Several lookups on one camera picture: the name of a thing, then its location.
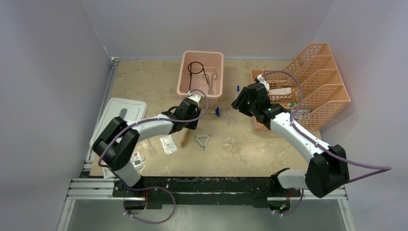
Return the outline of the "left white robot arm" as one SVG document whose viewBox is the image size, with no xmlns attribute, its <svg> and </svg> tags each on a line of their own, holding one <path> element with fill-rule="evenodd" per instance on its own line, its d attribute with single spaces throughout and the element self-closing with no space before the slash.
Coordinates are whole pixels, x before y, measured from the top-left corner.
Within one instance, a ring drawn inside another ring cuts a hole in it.
<svg viewBox="0 0 408 231">
<path fill-rule="evenodd" d="M 117 116 L 96 138 L 92 150 L 125 183 L 125 191 L 137 197 L 143 192 L 143 183 L 130 161 L 136 144 L 158 135 L 179 132 L 183 128 L 196 129 L 200 113 L 199 100 L 189 97 L 183 99 L 173 112 L 167 110 L 156 117 L 128 123 Z"/>
</svg>

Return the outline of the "brown test tube brush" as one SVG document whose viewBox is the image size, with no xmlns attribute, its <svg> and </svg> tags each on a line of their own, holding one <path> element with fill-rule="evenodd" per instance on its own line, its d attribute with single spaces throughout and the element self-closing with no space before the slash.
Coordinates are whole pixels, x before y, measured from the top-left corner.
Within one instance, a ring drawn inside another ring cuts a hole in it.
<svg viewBox="0 0 408 231">
<path fill-rule="evenodd" d="M 189 143 L 190 138 L 191 138 L 191 129 L 188 129 L 184 133 L 183 138 L 181 140 L 181 143 L 180 143 L 181 148 L 185 148 L 187 146 L 187 144 Z"/>
</svg>

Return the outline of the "spatula with blue clip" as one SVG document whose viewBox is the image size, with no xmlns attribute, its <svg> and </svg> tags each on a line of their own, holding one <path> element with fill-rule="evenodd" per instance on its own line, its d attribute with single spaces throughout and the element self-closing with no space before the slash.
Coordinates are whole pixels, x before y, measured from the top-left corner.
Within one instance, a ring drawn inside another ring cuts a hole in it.
<svg viewBox="0 0 408 231">
<path fill-rule="evenodd" d="M 216 107 L 216 108 L 208 108 L 207 110 L 205 110 L 203 112 L 204 115 L 211 115 L 211 116 L 216 116 L 216 117 L 221 117 L 221 112 L 220 112 L 220 108 Z"/>
</svg>

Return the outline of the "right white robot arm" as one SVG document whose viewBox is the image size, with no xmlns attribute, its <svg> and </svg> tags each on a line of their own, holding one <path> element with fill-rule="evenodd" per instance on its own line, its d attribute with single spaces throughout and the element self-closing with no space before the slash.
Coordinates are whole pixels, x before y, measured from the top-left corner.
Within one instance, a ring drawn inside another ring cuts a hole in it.
<svg viewBox="0 0 408 231">
<path fill-rule="evenodd" d="M 288 189 L 306 189 L 322 198 L 349 182 L 346 153 L 340 145 L 329 145 L 315 137 L 296 121 L 280 104 L 272 104 L 261 83 L 242 88 L 231 104 L 233 109 L 252 117 L 267 129 L 283 137 L 308 163 L 307 169 L 286 168 L 275 174 L 271 192 L 281 196 Z"/>
</svg>

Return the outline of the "black wire tripod stand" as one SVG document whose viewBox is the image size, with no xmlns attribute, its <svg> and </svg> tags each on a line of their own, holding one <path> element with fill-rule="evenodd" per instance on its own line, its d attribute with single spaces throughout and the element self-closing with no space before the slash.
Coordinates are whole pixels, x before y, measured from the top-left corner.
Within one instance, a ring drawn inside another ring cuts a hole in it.
<svg viewBox="0 0 408 231">
<path fill-rule="evenodd" d="M 193 64 L 199 64 L 202 69 L 200 71 L 198 71 L 198 72 L 193 72 L 193 70 L 192 70 Z M 188 66 L 187 66 L 187 69 L 188 69 L 188 72 L 190 74 L 189 90 L 191 90 L 192 76 L 200 74 L 200 73 L 206 74 L 206 72 L 205 72 L 205 69 L 204 69 L 204 65 L 201 62 L 198 62 L 198 61 L 194 61 L 194 62 L 189 63 Z"/>
</svg>

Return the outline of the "metal crucible tongs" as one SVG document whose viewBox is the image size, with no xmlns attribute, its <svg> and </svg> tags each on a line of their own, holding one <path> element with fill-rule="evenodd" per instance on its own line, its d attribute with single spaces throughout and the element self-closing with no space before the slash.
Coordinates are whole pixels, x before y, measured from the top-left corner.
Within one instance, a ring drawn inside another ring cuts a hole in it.
<svg viewBox="0 0 408 231">
<path fill-rule="evenodd" d="M 208 80 L 208 74 L 203 74 L 203 79 Z M 209 86 L 208 94 L 209 95 L 214 94 L 214 92 L 213 92 L 213 82 L 214 82 L 214 80 L 217 80 L 217 79 L 218 79 L 218 74 L 217 73 L 212 73 L 211 78 L 210 78 L 209 83 L 208 83 L 208 86 Z"/>
</svg>

